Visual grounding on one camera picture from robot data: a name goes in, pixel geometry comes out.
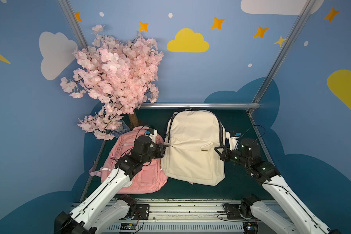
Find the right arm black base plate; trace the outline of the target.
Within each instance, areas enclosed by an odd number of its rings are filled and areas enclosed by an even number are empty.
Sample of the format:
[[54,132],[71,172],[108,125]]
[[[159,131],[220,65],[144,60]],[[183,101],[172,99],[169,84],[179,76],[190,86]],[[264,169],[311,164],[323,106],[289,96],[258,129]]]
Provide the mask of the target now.
[[258,219],[252,214],[250,210],[250,206],[245,203],[244,204],[224,203],[222,207],[224,211],[227,213],[228,219],[246,219],[246,220]]

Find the beige and navy backpack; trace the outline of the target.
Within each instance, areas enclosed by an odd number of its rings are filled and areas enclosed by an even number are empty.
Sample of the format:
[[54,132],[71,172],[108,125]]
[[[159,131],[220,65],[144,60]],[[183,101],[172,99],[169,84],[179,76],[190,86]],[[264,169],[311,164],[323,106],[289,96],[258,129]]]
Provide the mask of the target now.
[[207,110],[172,114],[166,130],[161,168],[166,176],[191,184],[216,186],[225,178],[217,153],[225,145],[225,128]]

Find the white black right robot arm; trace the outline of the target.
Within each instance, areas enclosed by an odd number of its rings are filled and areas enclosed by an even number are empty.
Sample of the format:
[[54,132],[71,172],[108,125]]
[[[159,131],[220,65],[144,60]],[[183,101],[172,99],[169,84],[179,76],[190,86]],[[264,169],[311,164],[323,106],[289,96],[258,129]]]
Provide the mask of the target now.
[[338,229],[329,228],[291,190],[278,169],[260,155],[260,147],[254,139],[230,137],[225,145],[214,149],[222,161],[231,161],[242,167],[278,203],[289,217],[286,220],[269,208],[258,196],[251,195],[241,200],[239,207],[228,208],[229,214],[240,216],[246,222],[244,233],[258,233],[258,224],[264,222],[278,234],[338,234]]

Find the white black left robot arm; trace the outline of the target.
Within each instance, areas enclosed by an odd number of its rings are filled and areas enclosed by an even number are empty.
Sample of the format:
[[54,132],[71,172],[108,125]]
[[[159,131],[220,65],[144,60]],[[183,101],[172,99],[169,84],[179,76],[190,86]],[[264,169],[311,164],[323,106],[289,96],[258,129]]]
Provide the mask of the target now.
[[157,144],[153,135],[139,136],[128,154],[121,156],[111,174],[79,206],[70,213],[61,212],[54,221],[56,234],[100,234],[113,222],[132,218],[136,200],[128,195],[120,197],[107,208],[111,199],[138,174],[144,164],[164,157],[166,145]]

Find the pink backpack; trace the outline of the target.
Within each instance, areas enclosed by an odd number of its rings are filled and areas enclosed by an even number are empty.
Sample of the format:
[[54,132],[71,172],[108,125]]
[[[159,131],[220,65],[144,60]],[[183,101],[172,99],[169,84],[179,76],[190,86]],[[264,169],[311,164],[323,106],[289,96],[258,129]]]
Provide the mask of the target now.
[[[91,169],[91,176],[98,176],[101,182],[104,182],[111,174],[117,160],[128,154],[134,147],[134,141],[137,137],[145,135],[148,127],[135,127],[132,131],[121,135],[116,144],[111,149],[104,165],[97,171]],[[128,185],[119,190],[118,194],[138,195],[149,194],[160,190],[167,182],[168,177],[161,168],[161,160],[154,159],[150,164],[144,165],[143,169],[136,174]]]

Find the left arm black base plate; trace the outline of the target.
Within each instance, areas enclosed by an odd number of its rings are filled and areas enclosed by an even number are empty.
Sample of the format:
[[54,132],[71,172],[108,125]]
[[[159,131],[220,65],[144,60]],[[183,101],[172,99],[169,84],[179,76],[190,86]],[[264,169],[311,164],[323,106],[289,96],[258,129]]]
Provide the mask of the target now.
[[132,220],[148,220],[150,212],[149,204],[137,204],[135,212],[133,213]]

